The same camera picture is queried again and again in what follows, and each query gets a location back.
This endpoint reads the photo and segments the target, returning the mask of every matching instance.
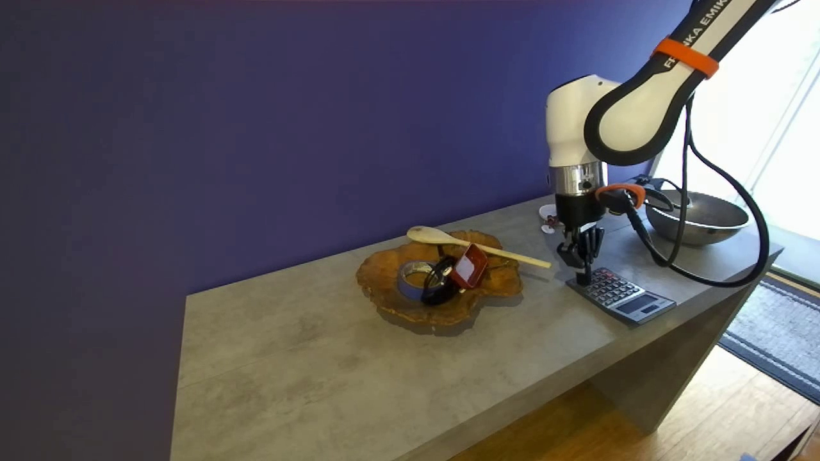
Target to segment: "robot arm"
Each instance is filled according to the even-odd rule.
[[[565,223],[559,253],[591,276],[603,240],[605,163],[642,163],[664,150],[696,88],[776,0],[696,0],[688,17],[624,84],[598,74],[548,94],[546,136]]]

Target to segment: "wooden spoon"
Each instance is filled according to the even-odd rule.
[[[463,240],[463,239],[455,239],[451,232],[446,232],[442,229],[414,225],[409,230],[409,239],[419,240],[419,243],[434,243],[434,247],[480,247],[486,253],[496,253],[500,259],[514,259],[514,261],[523,261],[523,264],[532,264],[532,266],[552,268],[552,264],[545,261],[545,259],[504,252],[504,249],[496,249],[496,247],[482,247],[482,243],[474,243],[474,240]]]

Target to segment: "wooden floor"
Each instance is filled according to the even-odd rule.
[[[716,348],[651,436],[586,384],[456,461],[769,461],[817,417],[814,403]]]

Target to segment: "metal bowl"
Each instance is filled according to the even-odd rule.
[[[670,204],[664,204],[662,200],[651,200],[646,204],[646,218],[662,239],[674,240],[679,212],[683,212],[679,209],[683,194],[676,190],[662,190],[659,194],[664,194]],[[750,223],[750,212],[743,208],[712,194],[691,191],[683,243],[685,247],[717,243],[737,235],[746,223]]]

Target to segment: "gray concrete counter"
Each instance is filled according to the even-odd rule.
[[[192,295],[172,459],[446,459],[582,382],[598,382],[651,431],[752,286],[712,290],[659,268],[627,218],[607,218],[600,264],[679,303],[627,325],[565,286],[557,240],[538,230],[545,202],[442,225],[555,261],[552,272],[523,266],[523,298],[487,303],[455,337],[384,323],[356,284],[370,253],[405,239]],[[743,230],[679,261],[730,276],[753,264],[753,252],[757,232]]]

